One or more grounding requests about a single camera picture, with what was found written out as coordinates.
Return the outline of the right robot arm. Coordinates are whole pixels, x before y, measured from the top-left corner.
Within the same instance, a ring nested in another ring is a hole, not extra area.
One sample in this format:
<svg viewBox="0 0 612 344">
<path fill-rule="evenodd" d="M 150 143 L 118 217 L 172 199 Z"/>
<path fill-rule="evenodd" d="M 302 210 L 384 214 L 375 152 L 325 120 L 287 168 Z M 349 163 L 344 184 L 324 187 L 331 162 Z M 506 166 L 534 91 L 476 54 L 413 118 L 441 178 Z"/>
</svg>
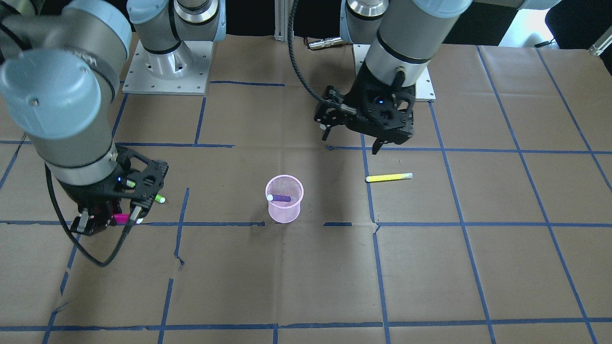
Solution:
<svg viewBox="0 0 612 344">
<path fill-rule="evenodd" d="M 223 0 L 1 2 L 1 95 L 47 173 L 75 201 L 70 232 L 93 235 L 147 216 L 168 165 L 117 145 L 107 111 L 125 94 L 203 95 Z"/>
</svg>

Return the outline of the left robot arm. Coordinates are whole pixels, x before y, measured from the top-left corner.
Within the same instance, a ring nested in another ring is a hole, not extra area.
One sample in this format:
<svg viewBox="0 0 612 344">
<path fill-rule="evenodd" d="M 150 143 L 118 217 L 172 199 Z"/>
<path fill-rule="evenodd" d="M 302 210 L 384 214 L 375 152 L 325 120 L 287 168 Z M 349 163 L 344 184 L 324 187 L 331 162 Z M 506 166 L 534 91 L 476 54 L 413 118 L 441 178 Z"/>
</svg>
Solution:
<svg viewBox="0 0 612 344">
<path fill-rule="evenodd" d="M 314 120 L 327 140 L 333 127 L 374 137 L 383 145 L 413 136 L 417 81 L 470 0 L 344 0 L 340 35 L 307 42 L 311 50 L 369 44 L 350 91 L 328 86 Z"/>
</svg>

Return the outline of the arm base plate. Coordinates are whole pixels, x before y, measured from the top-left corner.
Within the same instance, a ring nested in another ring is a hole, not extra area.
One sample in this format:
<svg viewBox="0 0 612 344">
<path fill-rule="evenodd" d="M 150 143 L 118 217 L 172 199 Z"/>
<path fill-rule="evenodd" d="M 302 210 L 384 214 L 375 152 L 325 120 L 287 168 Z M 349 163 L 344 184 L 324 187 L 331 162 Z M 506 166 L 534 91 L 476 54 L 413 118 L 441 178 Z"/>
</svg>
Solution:
<svg viewBox="0 0 612 344">
<path fill-rule="evenodd" d="M 186 41 L 173 52 L 153 54 L 138 42 L 123 91 L 139 95 L 205 96 L 214 42 Z"/>
<path fill-rule="evenodd" d="M 352 45 L 353 59 L 355 65 L 355 75 L 361 69 L 361 65 L 366 57 L 370 45 Z M 437 99 L 435 94 L 433 81 L 431 81 L 430 73 L 426 67 L 420 74 L 415 84 L 415 101 L 416 102 L 431 102 Z"/>
</svg>

